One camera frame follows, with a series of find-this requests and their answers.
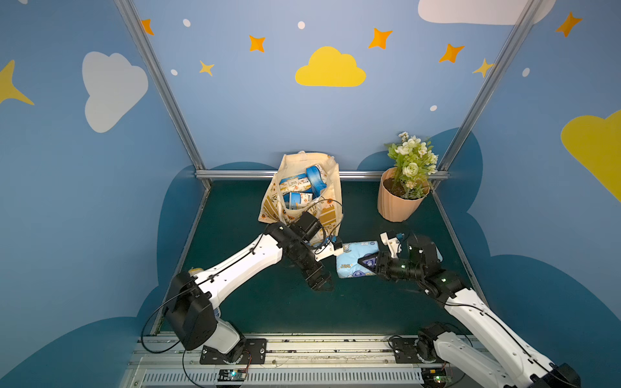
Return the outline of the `blue cat tissue pack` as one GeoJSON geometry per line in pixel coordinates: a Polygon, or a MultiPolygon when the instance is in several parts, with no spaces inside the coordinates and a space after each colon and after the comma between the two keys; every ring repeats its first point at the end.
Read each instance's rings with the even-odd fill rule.
{"type": "Polygon", "coordinates": [[[344,252],[336,257],[336,273],[341,279],[363,276],[373,276],[374,273],[358,263],[358,260],[367,255],[379,252],[378,243],[350,242],[343,244],[344,252]]]}

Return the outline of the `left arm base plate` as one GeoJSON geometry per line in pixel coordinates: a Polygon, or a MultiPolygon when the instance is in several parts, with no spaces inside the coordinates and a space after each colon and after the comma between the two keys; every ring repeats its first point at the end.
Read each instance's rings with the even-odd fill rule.
{"type": "Polygon", "coordinates": [[[266,356],[266,339],[242,338],[228,353],[203,346],[201,365],[263,365],[266,356]]]}

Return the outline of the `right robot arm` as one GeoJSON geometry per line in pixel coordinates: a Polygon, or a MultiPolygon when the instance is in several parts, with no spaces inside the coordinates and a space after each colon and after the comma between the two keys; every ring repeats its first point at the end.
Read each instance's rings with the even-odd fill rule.
{"type": "Polygon", "coordinates": [[[454,271],[443,268],[434,242],[426,236],[405,241],[381,236],[383,248],[358,263],[387,281],[414,281],[485,347],[480,352],[441,323],[419,331],[417,356],[445,361],[483,387],[579,387],[582,380],[567,364],[557,365],[524,341],[485,305],[454,271]]]}

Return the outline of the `cream floral canvas bag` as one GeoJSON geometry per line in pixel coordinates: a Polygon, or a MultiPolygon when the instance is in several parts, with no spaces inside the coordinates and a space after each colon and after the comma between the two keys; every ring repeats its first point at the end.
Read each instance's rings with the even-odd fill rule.
{"type": "Polygon", "coordinates": [[[311,244],[338,235],[343,207],[340,169],[333,156],[304,151],[285,155],[262,200],[258,221],[290,226],[305,211],[321,224],[311,244]]]}

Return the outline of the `floral tissue pack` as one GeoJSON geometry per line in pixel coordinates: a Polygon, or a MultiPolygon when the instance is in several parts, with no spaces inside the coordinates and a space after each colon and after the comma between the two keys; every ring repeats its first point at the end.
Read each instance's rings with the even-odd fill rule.
{"type": "Polygon", "coordinates": [[[288,210],[300,210],[310,205],[315,199],[312,192],[290,192],[283,196],[288,210]]]}
{"type": "Polygon", "coordinates": [[[291,176],[284,178],[279,183],[279,189],[282,195],[291,192],[312,192],[313,185],[310,182],[307,174],[298,174],[297,176],[291,176]]]}
{"type": "Polygon", "coordinates": [[[306,175],[311,184],[313,197],[320,197],[328,187],[326,171],[321,165],[315,164],[306,169],[306,175]]]}

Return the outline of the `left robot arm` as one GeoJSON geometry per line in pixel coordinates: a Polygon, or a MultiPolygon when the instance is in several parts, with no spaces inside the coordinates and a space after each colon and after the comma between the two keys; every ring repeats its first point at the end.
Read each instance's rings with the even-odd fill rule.
{"type": "Polygon", "coordinates": [[[184,349],[203,346],[233,362],[241,357],[245,337],[216,315],[222,302],[264,269],[286,258],[296,265],[313,291],[333,289],[332,277],[309,246],[309,226],[266,226],[259,237],[220,264],[172,280],[161,306],[163,317],[184,349]]]}

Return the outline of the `floral tissue pack bottom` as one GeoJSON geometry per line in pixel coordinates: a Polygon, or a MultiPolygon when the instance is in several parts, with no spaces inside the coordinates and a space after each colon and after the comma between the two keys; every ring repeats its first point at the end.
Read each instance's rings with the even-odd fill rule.
{"type": "Polygon", "coordinates": [[[306,175],[311,184],[313,197],[320,197],[328,187],[326,171],[321,165],[315,164],[306,169],[306,175]]]}

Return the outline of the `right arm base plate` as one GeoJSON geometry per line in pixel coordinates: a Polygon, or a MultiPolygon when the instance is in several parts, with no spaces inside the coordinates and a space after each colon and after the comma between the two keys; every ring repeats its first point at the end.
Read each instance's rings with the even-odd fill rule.
{"type": "Polygon", "coordinates": [[[430,339],[391,336],[387,343],[397,364],[432,364],[438,361],[433,342],[430,339]]]}

